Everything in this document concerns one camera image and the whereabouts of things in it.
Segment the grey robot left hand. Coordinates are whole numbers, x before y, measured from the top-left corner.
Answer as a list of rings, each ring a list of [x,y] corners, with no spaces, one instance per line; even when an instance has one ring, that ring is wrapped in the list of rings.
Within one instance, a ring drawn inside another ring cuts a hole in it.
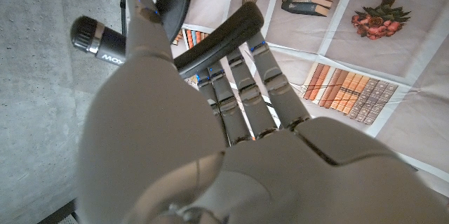
[[[76,177],[84,223],[447,223],[448,209],[381,142],[277,105],[283,127],[227,147],[178,73],[152,0],[131,7],[126,62],[85,120]]]

